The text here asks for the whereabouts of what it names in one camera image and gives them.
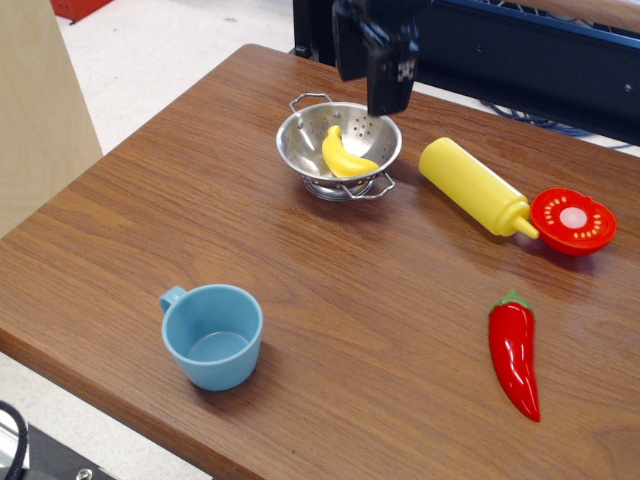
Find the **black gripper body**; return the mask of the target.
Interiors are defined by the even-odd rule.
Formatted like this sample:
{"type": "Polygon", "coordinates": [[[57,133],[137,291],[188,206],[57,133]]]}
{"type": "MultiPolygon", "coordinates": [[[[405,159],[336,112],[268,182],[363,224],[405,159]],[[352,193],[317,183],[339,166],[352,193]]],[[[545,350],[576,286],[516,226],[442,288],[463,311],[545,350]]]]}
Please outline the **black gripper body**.
{"type": "Polygon", "coordinates": [[[344,81],[367,80],[371,115],[392,115],[409,103],[419,63],[417,1],[335,1],[332,32],[344,81]]]}

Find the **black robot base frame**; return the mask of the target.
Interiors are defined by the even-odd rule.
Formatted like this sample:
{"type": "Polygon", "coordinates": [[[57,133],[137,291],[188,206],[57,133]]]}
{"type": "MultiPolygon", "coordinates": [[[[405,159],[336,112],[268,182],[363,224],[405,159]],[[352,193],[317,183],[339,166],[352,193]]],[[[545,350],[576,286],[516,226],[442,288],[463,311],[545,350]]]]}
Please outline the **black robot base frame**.
{"type": "MultiPolygon", "coordinates": [[[[337,68],[334,2],[294,3],[294,51],[337,68]]],[[[414,84],[638,143],[639,30],[630,22],[633,6],[597,17],[532,1],[417,2],[414,84]]]]}

